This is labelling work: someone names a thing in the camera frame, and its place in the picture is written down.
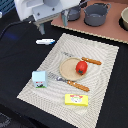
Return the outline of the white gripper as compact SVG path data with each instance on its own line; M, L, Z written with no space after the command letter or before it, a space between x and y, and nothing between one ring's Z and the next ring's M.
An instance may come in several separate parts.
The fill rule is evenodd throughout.
M30 16L38 23L54 19L61 12L63 25L68 25L68 10L79 4L80 0L14 0L21 21ZM39 25L39 31L45 34L44 24Z

